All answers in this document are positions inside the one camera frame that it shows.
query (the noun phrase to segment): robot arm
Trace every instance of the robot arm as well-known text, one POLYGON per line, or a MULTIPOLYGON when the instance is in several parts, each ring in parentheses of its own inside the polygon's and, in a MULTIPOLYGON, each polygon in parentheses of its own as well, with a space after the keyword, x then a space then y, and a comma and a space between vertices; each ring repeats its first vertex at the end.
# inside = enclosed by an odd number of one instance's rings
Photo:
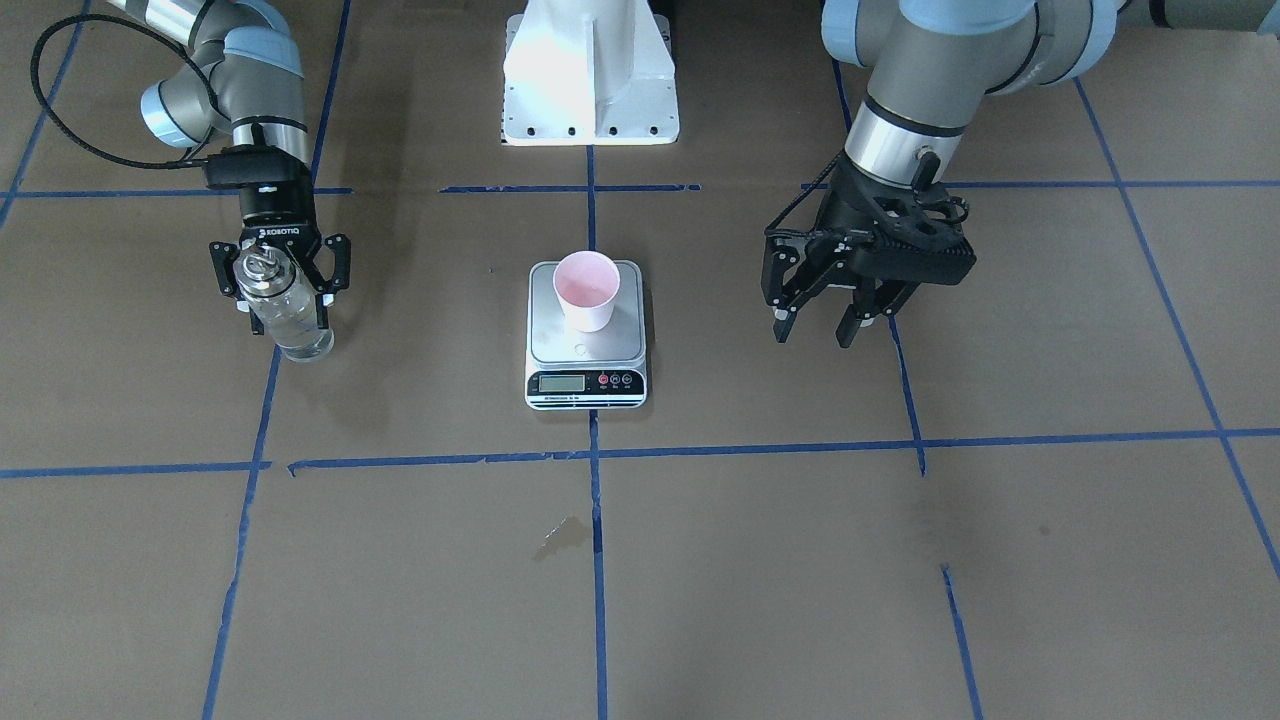
POLYGON ((986 95, 1056 85, 1102 58, 1117 15, 1169 27, 1280 29, 1275 0, 828 0, 822 32, 837 60, 874 67, 808 232, 765 229, 762 290, 785 342, 827 287, 852 291, 836 331, 897 313, 920 283, 956 284, 977 260, 968 205, 942 174, 986 95))
POLYGON ((230 136, 230 147, 200 163, 210 188, 239 192, 238 242, 209 246, 219 291, 285 357, 324 357, 333 347, 326 307, 349 284, 351 243, 316 227, 302 64, 284 17, 266 0, 109 1, 186 46, 200 68, 184 65, 143 91, 152 135, 187 149, 230 136), (323 247, 334 254, 329 278, 315 263, 323 247))
POLYGON ((289 26, 264 0, 109 0, 136 20, 188 47, 209 78, 183 67, 142 94, 142 118, 163 142, 193 147, 210 133, 234 145, 278 147, 310 163, 302 100, 302 61, 289 26), (255 132, 262 142, 255 142, 255 132))

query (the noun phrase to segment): metal wrist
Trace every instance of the metal wrist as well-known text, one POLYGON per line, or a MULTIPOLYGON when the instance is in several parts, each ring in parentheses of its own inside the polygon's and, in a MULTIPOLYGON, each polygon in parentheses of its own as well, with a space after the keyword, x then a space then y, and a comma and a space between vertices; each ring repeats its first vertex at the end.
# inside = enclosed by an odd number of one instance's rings
POLYGON ((959 132, 929 135, 924 127, 908 129, 863 104, 845 141, 845 152, 864 173, 888 184, 910 187, 919 167, 919 156, 925 149, 932 150, 942 161, 934 178, 941 179, 961 137, 959 132))

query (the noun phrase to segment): paper cup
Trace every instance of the paper cup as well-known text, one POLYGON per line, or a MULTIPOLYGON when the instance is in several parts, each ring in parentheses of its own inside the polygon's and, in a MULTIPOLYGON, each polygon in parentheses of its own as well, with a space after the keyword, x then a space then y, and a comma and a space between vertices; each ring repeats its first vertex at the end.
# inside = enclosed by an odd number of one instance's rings
POLYGON ((609 324, 622 277, 608 256, 590 250, 573 252, 556 265, 552 286, 564 311, 564 325, 584 333, 609 324))

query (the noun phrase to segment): black cable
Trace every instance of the black cable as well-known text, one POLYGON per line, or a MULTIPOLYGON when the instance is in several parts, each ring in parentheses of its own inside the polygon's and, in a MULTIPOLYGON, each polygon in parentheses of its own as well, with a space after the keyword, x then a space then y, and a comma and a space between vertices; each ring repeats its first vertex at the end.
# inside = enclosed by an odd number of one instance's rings
POLYGON ((67 123, 64 123, 63 119, 58 117, 58 113, 55 113, 54 108, 49 104, 49 99, 45 96, 45 91, 41 88, 41 85, 40 85, 40 60, 41 60, 41 58, 45 54, 45 45, 49 42, 49 40, 55 33, 58 33, 63 28, 68 28, 70 26, 79 24, 79 23, 83 23, 83 22, 91 22, 91 20, 97 20, 97 22, 104 22, 104 23, 113 23, 113 24, 127 27, 129 29, 134 29, 134 31, 141 32, 142 35, 146 35, 147 37, 150 37, 150 38, 160 42, 161 45, 164 45, 169 50, 172 50, 175 55, 178 55, 179 58, 182 58, 182 61, 188 68, 191 68, 196 73, 196 77, 198 77, 200 81, 204 83, 205 92, 209 94, 209 104, 210 104, 210 106, 212 106, 214 111, 216 111, 219 115, 227 118, 227 114, 223 113, 221 109, 218 108, 218 94, 214 92, 212 83, 209 82, 209 78, 205 76, 205 73, 201 72, 200 67, 196 65, 195 60, 191 59, 191 55, 187 55, 187 50, 182 45, 178 45, 177 42, 169 40, 168 37, 164 37, 163 35, 152 31, 151 28, 148 28, 146 26, 141 26, 141 24, 134 23, 132 20, 125 20, 125 19, 122 19, 122 18, 116 18, 114 15, 102 15, 102 14, 97 14, 97 13, 88 13, 88 14, 72 15, 72 17, 68 17, 68 18, 63 18, 63 19, 58 20, 56 23, 49 26, 47 28, 45 28, 45 32, 42 32, 40 35, 40 40, 36 41, 36 46, 31 51, 31 88, 36 94, 36 101, 40 102, 40 106, 44 108, 45 113, 49 114, 49 119, 54 120, 54 124, 58 126, 58 129, 63 131, 63 135, 65 135, 67 137, 69 137, 72 140, 72 142, 74 142, 76 145, 79 145, 81 147, 83 147, 84 150, 88 150, 90 152, 92 152, 93 155, 97 155, 99 158, 110 160, 113 163, 118 163, 120 165, 127 165, 129 168, 140 168, 140 169, 143 169, 143 170, 179 170, 179 169, 186 169, 186 168, 198 168, 198 167, 204 165, 206 163, 206 160, 204 160, 204 159, 193 159, 192 155, 195 155, 196 152, 198 152, 200 150, 202 150, 206 145, 209 145, 209 140, 212 137, 212 129, 210 129, 210 133, 205 136, 205 140, 200 145, 197 145, 193 150, 188 150, 178 160, 170 160, 170 161, 166 161, 166 163, 143 163, 143 161, 138 161, 138 160, 131 160, 128 158, 120 158, 119 155, 113 155, 113 154, 110 154, 110 152, 108 152, 105 150, 101 150, 99 147, 95 147, 93 145, 90 145, 87 141, 84 141, 83 138, 81 138, 74 132, 72 132, 72 129, 69 127, 67 127, 67 123))

